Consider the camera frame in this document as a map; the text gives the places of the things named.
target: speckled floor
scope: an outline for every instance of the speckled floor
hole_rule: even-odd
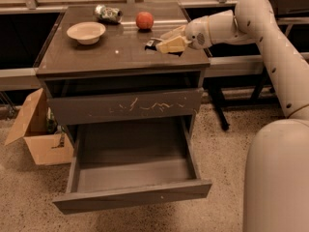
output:
[[[224,231],[240,232],[247,151],[255,133],[281,116],[278,105],[225,111],[222,131],[211,104],[203,102],[192,137],[206,199],[62,215],[52,204],[67,184],[70,166],[36,166],[23,139],[5,147],[14,120],[0,120],[0,231]]]

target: countertop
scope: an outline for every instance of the countertop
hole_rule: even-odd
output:
[[[121,24],[104,24],[106,32],[98,43],[82,45],[67,36],[74,24],[98,21],[96,5],[68,7],[65,15],[44,54],[37,75],[57,76],[84,73],[114,73],[124,70],[205,67],[209,59],[204,50],[187,49],[181,57],[145,50],[150,38],[187,23],[178,3],[117,3],[108,7],[120,8],[123,13]],[[135,24],[138,12],[147,11],[154,16],[151,31],[142,32]]]

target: open cardboard box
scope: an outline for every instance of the open cardboard box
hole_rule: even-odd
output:
[[[21,106],[5,145],[23,137],[36,165],[70,163],[73,147],[65,134],[64,147],[61,133],[46,134],[46,95],[43,89],[30,94]]]

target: red apple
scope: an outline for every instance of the red apple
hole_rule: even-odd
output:
[[[151,29],[154,25],[154,17],[148,12],[138,13],[135,21],[139,29]]]

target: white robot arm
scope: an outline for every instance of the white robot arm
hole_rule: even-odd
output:
[[[243,231],[309,231],[309,65],[279,29],[269,1],[239,0],[235,15],[197,18],[174,33],[165,35],[167,51],[175,38],[195,49],[257,45],[287,119],[265,126],[251,144]]]

